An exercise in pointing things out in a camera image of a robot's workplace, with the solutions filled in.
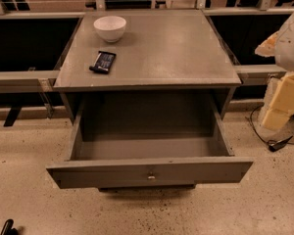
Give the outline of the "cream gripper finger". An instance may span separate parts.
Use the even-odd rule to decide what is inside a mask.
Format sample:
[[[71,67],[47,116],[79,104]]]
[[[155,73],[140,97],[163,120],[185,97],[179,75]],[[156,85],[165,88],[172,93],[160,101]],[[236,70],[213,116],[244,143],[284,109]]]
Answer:
[[[261,43],[256,49],[255,54],[261,57],[273,57],[275,53],[275,45],[278,32],[273,33],[263,43]]]
[[[281,129],[294,115],[294,72],[269,82],[264,103],[261,126],[268,130]]]

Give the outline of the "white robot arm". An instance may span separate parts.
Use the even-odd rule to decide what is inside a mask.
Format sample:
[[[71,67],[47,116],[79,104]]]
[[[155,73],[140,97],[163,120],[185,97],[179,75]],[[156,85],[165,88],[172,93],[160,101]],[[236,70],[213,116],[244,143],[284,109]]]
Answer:
[[[274,57],[275,64],[286,70],[272,92],[272,98],[265,100],[263,107],[261,127],[277,131],[294,115],[294,12],[279,31],[255,49],[255,53],[262,57]]]

